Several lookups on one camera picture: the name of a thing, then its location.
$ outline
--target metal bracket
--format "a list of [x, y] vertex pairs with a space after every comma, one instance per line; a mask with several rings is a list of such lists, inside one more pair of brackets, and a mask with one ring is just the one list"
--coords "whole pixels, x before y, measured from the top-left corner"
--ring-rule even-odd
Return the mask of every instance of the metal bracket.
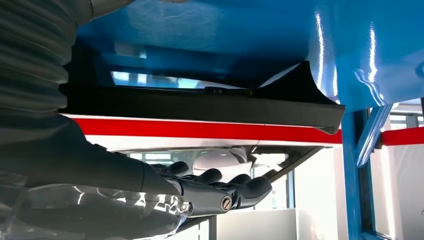
[[370, 155], [392, 105], [346, 113], [342, 120], [347, 230], [350, 240], [389, 240], [376, 232]]
[[392, 104], [389, 104], [374, 108], [371, 111], [371, 114], [366, 121], [362, 134], [360, 135], [359, 141], [356, 145], [356, 165], [359, 168], [363, 167], [370, 158], [377, 140], [379, 139], [381, 128], [384, 126], [392, 106]]
[[383, 235], [381, 233], [364, 232], [360, 236], [363, 240], [395, 240], [395, 239], [388, 237], [386, 235]]

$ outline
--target glossy blue paint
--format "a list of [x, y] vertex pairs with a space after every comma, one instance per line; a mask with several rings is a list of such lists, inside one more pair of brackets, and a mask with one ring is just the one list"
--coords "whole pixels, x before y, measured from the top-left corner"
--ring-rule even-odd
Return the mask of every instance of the glossy blue paint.
[[362, 233], [359, 174], [357, 168], [354, 114], [346, 112], [341, 121], [343, 138], [344, 185], [346, 192], [347, 236], [359, 240]]
[[392, 104], [388, 104], [372, 109], [355, 151], [357, 153], [357, 166], [359, 168], [363, 167], [370, 159], [370, 155], [376, 146], [381, 129], [390, 114], [392, 106]]
[[232, 75], [238, 87], [307, 59], [319, 89], [356, 111], [424, 96], [422, 9], [416, 0], [136, 0], [78, 35], [109, 64]]

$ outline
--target white panel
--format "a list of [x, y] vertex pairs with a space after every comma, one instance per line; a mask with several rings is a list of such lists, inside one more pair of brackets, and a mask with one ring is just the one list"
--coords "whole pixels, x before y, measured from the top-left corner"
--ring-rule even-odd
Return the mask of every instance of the white panel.
[[188, 137], [156, 136], [103, 136], [86, 135], [92, 144], [99, 144], [109, 151], [153, 148], [189, 148], [189, 147], [224, 147], [237, 145], [256, 145], [257, 140], [210, 139]]
[[217, 216], [216, 229], [217, 240], [296, 240], [296, 212], [230, 212]]
[[391, 147], [404, 240], [424, 236], [424, 144]]
[[299, 240], [339, 239], [334, 161], [323, 149], [294, 170]]

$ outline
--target white wall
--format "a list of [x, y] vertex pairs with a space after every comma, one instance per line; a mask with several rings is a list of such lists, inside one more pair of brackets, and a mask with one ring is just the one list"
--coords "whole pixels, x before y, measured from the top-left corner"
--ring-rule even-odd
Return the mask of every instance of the white wall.
[[217, 216], [216, 229], [217, 240], [296, 240], [296, 212], [230, 212]]
[[391, 148], [403, 239], [424, 239], [424, 144]]
[[342, 159], [336, 159], [334, 154], [333, 148], [323, 149], [294, 170], [299, 240], [343, 239], [338, 232], [335, 165]]

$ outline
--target glass window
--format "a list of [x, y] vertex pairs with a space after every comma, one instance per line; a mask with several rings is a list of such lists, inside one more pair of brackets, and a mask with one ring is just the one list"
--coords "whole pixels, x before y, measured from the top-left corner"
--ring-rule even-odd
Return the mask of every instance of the glass window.
[[424, 118], [423, 116], [418, 116], [418, 126], [424, 127]]
[[407, 126], [407, 116], [405, 115], [390, 115], [390, 128], [392, 130], [397, 129], [406, 129]]
[[144, 73], [128, 73], [112, 71], [112, 78], [116, 85], [147, 88], [172, 88], [172, 89], [204, 89], [205, 87], [219, 87], [238, 89], [238, 87], [201, 81], [189, 78], [172, 76], [158, 76]]

